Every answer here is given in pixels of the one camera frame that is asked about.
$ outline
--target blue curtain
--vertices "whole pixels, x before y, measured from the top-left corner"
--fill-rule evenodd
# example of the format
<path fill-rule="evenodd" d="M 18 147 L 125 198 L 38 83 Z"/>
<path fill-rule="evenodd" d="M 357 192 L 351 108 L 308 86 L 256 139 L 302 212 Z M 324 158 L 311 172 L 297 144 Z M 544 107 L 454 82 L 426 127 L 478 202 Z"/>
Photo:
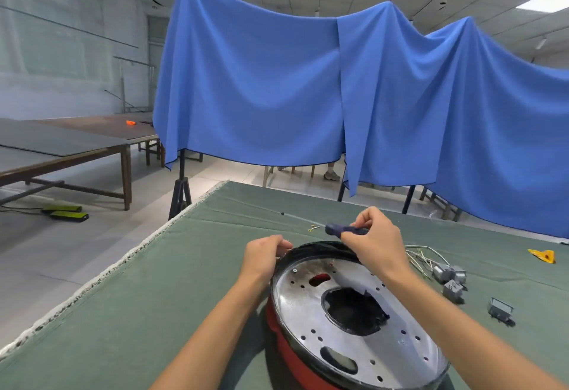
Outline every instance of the blue curtain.
<path fill-rule="evenodd" d="M 498 224 L 569 237 L 569 71 L 516 58 L 463 19 L 423 36 L 391 3 L 338 18 L 176 0 L 154 125 L 259 165 L 346 152 L 358 181 L 422 185 Z"/>

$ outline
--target tiled floor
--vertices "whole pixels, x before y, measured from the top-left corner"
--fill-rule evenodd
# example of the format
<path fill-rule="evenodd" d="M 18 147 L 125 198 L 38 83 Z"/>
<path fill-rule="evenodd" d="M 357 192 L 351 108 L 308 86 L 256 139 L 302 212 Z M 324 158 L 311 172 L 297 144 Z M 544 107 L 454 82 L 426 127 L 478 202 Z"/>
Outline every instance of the tiled floor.
<path fill-rule="evenodd" d="M 275 169 L 268 179 L 268 187 L 336 200 L 339 184 L 323 179 L 326 165 L 317 166 L 314 178 L 310 178 L 310 169 L 299 167 L 294 174 L 290 169 Z M 337 163 L 335 169 L 341 175 L 344 164 Z M 122 210 L 119 200 L 56 189 L 11 203 L 13 206 L 37 207 L 54 200 L 68 201 L 82 205 L 90 219 L 73 224 L 45 216 L 0 214 L 0 347 L 163 225 L 167 220 L 177 170 L 177 165 L 173 171 L 160 169 L 155 160 L 150 167 L 146 166 L 143 153 L 133 147 L 133 203 L 128 212 Z M 263 181 L 263 167 L 208 156 L 204 157 L 203 163 L 188 160 L 186 172 L 194 200 L 226 179 L 253 185 L 262 185 Z M 69 183 L 102 189 L 121 188 L 120 164 L 116 156 L 53 173 L 46 178 L 64 178 Z M 0 189 L 0 197 L 24 188 L 23 184 L 10 185 Z M 360 187 L 355 197 L 348 198 L 346 193 L 345 201 L 401 211 L 406 194 L 405 187 L 398 187 L 394 192 L 388 187 Z M 409 213 L 438 218 L 441 211 L 428 202 L 413 200 Z M 548 236 L 499 227 L 470 215 L 464 215 L 461 223 L 557 241 Z"/>

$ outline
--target blue screwdriver handle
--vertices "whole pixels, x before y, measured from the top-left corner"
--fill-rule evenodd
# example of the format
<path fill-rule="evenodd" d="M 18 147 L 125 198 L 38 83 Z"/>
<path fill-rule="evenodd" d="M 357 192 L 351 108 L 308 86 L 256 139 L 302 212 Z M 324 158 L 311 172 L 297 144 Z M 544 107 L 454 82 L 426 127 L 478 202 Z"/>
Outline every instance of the blue screwdriver handle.
<path fill-rule="evenodd" d="M 336 236 L 341 239 L 342 233 L 344 231 L 350 231 L 353 234 L 364 235 L 369 231 L 367 228 L 355 228 L 350 225 L 340 225 L 340 224 L 326 224 L 326 234 L 331 236 Z"/>

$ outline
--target person's leg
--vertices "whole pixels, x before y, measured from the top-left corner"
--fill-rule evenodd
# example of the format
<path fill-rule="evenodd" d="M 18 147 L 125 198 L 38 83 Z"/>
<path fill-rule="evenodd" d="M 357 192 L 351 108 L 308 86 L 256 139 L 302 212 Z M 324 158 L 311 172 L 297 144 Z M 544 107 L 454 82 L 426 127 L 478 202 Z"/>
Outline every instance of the person's leg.
<path fill-rule="evenodd" d="M 328 164 L 328 171 L 324 173 L 324 179 L 335 182 L 340 180 L 340 176 L 334 172 L 334 163 Z"/>

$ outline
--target white wall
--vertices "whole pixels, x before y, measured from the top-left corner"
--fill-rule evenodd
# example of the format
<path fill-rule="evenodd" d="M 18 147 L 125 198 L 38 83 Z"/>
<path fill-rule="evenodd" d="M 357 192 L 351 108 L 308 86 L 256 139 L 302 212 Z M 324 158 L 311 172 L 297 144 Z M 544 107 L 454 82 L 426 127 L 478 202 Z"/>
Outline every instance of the white wall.
<path fill-rule="evenodd" d="M 536 56 L 536 60 L 534 62 L 538 65 L 544 65 L 552 68 L 569 69 L 569 50 L 550 55 Z"/>
<path fill-rule="evenodd" d="M 118 61 L 148 62 L 145 7 L 136 0 L 0 0 L 0 117 L 120 113 Z M 75 31 L 89 31 L 119 42 Z M 123 62 L 126 100 L 148 103 L 146 67 Z"/>

